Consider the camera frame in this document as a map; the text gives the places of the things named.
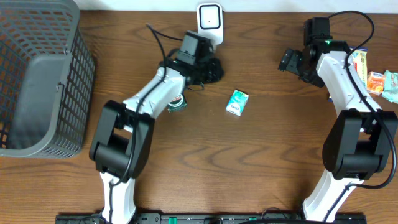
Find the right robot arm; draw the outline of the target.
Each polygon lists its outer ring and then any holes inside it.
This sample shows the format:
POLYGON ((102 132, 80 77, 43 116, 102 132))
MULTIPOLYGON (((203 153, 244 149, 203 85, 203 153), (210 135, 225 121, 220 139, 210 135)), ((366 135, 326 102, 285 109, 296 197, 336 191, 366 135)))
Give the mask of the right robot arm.
POLYGON ((353 65, 354 50, 333 39, 328 17, 305 21, 303 31, 304 49, 287 49, 279 70, 326 87, 332 98, 337 119, 323 144, 325 170, 302 204, 304 220, 332 223, 354 189, 381 189, 393 179, 397 115, 367 92, 353 65))

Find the orange small packet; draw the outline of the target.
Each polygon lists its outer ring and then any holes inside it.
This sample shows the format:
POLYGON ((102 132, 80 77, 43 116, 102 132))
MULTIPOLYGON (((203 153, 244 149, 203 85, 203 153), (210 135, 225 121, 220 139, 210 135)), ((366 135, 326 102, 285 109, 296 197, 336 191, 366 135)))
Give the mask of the orange small packet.
POLYGON ((383 73, 370 71, 366 85, 367 91, 375 95, 380 95, 384 90, 385 79, 386 77, 383 73))

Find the dark green round-label packet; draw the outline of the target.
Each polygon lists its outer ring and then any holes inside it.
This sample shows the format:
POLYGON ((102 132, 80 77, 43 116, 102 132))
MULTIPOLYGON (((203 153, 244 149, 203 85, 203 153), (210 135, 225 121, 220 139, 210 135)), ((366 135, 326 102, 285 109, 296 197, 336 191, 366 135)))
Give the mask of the dark green round-label packet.
POLYGON ((187 107, 187 101, 184 95, 179 94, 174 99, 172 99, 171 102, 168 103, 167 109, 169 112, 174 112, 174 111, 184 110, 186 107, 187 107))

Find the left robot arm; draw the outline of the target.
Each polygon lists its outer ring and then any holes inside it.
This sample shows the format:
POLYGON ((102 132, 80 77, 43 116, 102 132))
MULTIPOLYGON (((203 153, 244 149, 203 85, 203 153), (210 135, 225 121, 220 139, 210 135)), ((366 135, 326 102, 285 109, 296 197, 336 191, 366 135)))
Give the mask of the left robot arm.
POLYGON ((104 185, 105 223, 130 223, 135 216, 135 180, 148 160, 157 117, 188 86, 214 83, 224 74, 214 56, 223 35, 188 30, 181 41, 181 47, 162 54, 142 90, 121 103, 109 100, 102 109, 89 158, 104 185))

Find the large yellow snack bag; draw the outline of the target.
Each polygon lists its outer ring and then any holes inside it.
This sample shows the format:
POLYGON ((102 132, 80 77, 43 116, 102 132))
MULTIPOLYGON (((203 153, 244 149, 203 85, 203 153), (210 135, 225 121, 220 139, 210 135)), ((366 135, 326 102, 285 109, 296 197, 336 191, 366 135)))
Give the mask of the large yellow snack bag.
POLYGON ((367 80, 368 80, 368 68, 367 68, 367 57, 366 57, 367 52, 368 52, 367 47, 360 47, 351 54, 355 69, 365 88, 367 87, 367 80))

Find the green white packet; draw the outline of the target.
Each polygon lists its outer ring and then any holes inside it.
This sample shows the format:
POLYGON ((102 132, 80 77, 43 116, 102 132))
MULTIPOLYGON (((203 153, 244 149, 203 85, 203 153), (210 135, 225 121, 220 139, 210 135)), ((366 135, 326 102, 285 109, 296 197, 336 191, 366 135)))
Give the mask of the green white packet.
POLYGON ((226 105, 226 111, 236 116, 241 116, 248 102, 249 95, 243 91, 234 90, 226 105))

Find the light blue small packet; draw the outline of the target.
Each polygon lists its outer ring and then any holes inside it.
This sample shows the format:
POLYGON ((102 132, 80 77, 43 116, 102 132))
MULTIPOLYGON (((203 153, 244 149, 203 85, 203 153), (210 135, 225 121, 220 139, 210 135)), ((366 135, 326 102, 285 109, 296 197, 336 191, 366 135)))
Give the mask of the light blue small packet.
POLYGON ((386 70, 384 90, 382 92, 382 97, 386 100, 398 104, 398 76, 395 72, 390 72, 386 70))

